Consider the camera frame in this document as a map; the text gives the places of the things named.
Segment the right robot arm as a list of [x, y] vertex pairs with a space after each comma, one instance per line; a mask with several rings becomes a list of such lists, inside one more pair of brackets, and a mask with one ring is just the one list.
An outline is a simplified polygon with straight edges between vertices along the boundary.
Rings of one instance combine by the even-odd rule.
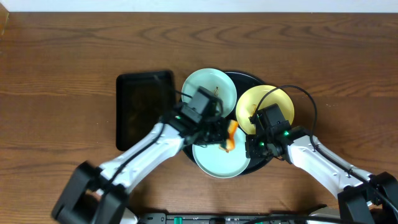
[[304, 170], [337, 200], [342, 220], [355, 223], [397, 223], [397, 179], [359, 169], [325, 147], [302, 127], [246, 136], [246, 155], [281, 157]]

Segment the yellow and green sponge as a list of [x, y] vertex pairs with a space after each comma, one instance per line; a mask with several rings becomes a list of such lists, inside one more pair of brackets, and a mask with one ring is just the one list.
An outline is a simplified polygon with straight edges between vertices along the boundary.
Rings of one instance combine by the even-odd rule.
[[227, 153], [231, 152], [234, 150], [236, 143], [234, 140], [234, 135], [236, 133], [236, 130], [238, 128], [239, 124], [235, 120], [230, 120], [228, 123], [228, 128], [227, 128], [227, 137], [224, 141], [222, 141], [219, 145], [219, 148]]

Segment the yellow plate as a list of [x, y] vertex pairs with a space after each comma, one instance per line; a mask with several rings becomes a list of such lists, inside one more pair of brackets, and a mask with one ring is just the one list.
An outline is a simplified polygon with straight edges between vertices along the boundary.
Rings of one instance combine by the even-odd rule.
[[[255, 126], [251, 124], [249, 118], [254, 115], [261, 98], [274, 88], [271, 85], [259, 85], [248, 89], [240, 96], [236, 105], [236, 119], [240, 128], [246, 134], [255, 133]], [[294, 104], [288, 94], [283, 90], [273, 91], [262, 101], [258, 110], [273, 104], [278, 104], [284, 118], [292, 124], [294, 120]]]

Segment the light blue plate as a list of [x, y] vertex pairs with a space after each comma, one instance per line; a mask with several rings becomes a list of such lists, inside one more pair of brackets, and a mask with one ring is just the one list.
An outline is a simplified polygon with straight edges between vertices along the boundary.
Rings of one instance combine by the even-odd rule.
[[227, 179], [241, 174], [249, 165], [246, 157], [246, 133], [238, 128], [234, 134], [235, 148], [225, 152], [217, 144], [193, 145], [193, 158], [199, 168], [210, 176]]
[[203, 68], [193, 72], [183, 83], [182, 93], [193, 96], [202, 86], [223, 101], [222, 117], [227, 117], [237, 102], [237, 90], [232, 79], [214, 68]]

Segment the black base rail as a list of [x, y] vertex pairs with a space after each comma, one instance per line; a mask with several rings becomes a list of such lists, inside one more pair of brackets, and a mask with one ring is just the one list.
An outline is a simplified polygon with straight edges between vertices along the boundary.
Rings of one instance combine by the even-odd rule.
[[314, 217], [339, 218], [338, 209], [317, 205], [301, 212], [274, 210], [270, 213], [170, 213], [167, 210], [153, 210], [138, 215], [138, 224], [239, 224], [263, 218], [287, 215], [309, 215]]

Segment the black rectangular water tray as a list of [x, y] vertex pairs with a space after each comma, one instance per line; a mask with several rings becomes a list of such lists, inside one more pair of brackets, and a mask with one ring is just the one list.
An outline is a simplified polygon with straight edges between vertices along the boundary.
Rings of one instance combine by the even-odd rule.
[[170, 70], [125, 73], [116, 79], [116, 147], [126, 151], [176, 104]]

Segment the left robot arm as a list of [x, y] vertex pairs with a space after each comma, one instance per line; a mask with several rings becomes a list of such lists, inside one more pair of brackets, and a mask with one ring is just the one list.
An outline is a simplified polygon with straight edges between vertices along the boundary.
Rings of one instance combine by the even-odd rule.
[[194, 123], [181, 115], [157, 123], [152, 131], [117, 158], [93, 167], [80, 164], [73, 172], [51, 216], [59, 223], [131, 222], [125, 213], [137, 184], [159, 164], [188, 144], [219, 144], [234, 148], [238, 123], [220, 118]]

